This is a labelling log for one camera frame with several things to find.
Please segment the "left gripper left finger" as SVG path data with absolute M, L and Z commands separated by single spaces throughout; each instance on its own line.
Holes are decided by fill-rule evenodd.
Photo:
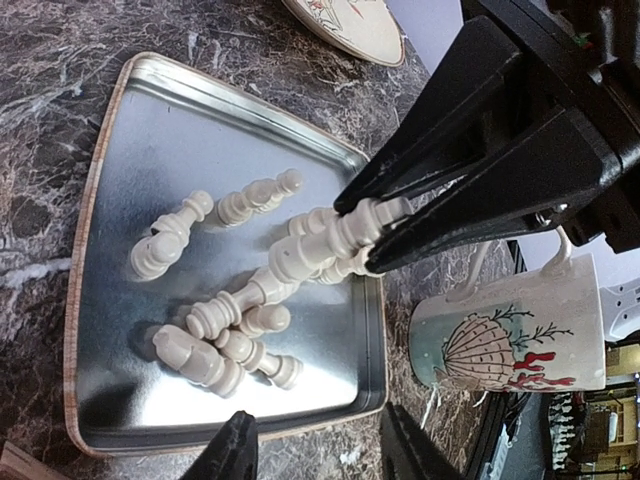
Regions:
M 257 467 L 256 419 L 245 411 L 237 411 L 180 480 L 252 480 L 257 478 Z

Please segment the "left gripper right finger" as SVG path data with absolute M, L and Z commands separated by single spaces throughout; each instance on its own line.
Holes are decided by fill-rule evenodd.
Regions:
M 383 479 L 464 479 L 401 405 L 384 406 L 380 440 Z

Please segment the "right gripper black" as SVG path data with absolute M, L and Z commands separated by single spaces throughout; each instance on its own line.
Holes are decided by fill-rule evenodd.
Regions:
M 603 236 L 616 254 L 638 249 L 638 2 L 465 1 L 462 8 L 470 20 L 393 136 L 334 201 L 338 212 L 364 198 L 419 195 L 472 168 L 477 153 L 446 149 L 497 99 L 524 52 L 556 101 L 589 119 L 558 110 L 482 160 L 377 241 L 368 269 L 388 272 L 453 247 L 550 229 L 564 215 L 538 223 L 537 214 L 591 200 L 565 224 L 573 243 Z

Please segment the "white pawn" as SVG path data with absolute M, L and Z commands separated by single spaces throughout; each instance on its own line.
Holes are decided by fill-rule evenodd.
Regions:
M 292 389 L 303 371 L 303 363 L 290 355 L 275 355 L 265 344 L 239 330 L 225 329 L 214 340 L 215 347 L 227 358 L 241 365 L 247 372 L 260 371 L 275 386 Z
M 235 293 L 221 290 L 210 301 L 193 304 L 186 316 L 187 329 L 197 339 L 215 340 L 224 329 L 239 325 L 251 308 L 279 304 L 299 287 L 299 282 L 281 282 L 268 267 L 258 268 Z

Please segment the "white chess piece tall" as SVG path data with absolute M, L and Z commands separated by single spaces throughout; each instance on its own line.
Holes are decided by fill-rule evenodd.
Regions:
M 287 236 L 275 242 L 269 249 L 269 270 L 283 283 L 308 280 L 326 260 L 352 258 L 412 213 L 405 197 L 387 201 L 364 198 L 353 211 L 331 219 L 319 233 Z

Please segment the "white chess piece pair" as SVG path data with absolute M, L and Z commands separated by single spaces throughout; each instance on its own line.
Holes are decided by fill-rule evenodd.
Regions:
M 211 222 L 223 228 L 241 225 L 254 214 L 266 214 L 279 207 L 285 198 L 298 193 L 303 183 L 303 175 L 296 169 L 288 169 L 275 178 L 255 180 L 241 191 L 223 197 L 212 212 Z

